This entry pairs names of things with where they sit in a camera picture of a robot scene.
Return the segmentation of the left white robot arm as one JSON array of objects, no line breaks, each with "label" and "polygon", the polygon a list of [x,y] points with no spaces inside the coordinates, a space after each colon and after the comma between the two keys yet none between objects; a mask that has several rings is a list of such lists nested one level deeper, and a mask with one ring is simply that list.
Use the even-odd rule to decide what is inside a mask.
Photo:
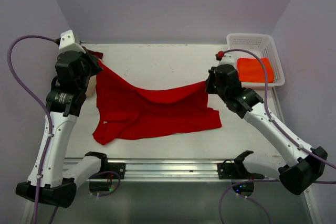
[{"label": "left white robot arm", "polygon": [[69,207],[77,189],[91,176],[104,178],[109,172],[106,154],[88,152],[69,171],[63,170],[69,139],[86,100],[89,79],[102,68],[86,50],[64,51],[55,64],[57,76],[46,98],[45,130],[35,166],[16,194],[32,202]]}]

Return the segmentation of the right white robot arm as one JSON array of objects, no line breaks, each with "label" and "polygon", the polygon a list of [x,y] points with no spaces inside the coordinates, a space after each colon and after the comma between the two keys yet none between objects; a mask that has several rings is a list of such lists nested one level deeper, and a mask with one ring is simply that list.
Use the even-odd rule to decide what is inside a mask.
[{"label": "right white robot arm", "polygon": [[299,139],[265,106],[251,88],[244,88],[237,70],[228,64],[211,67],[205,81],[206,92],[218,95],[227,108],[256,128],[285,161],[280,168],[266,168],[262,174],[277,178],[292,194],[300,195],[324,172],[328,154]]}]

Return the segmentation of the red t shirt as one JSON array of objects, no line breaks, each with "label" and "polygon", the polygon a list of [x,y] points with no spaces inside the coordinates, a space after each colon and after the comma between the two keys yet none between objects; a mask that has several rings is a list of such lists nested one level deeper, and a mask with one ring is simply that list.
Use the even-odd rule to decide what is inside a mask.
[{"label": "red t shirt", "polygon": [[205,82],[167,90],[146,90],[126,82],[105,64],[97,74],[99,122],[94,140],[139,140],[213,130],[222,127],[220,114],[208,107]]}]

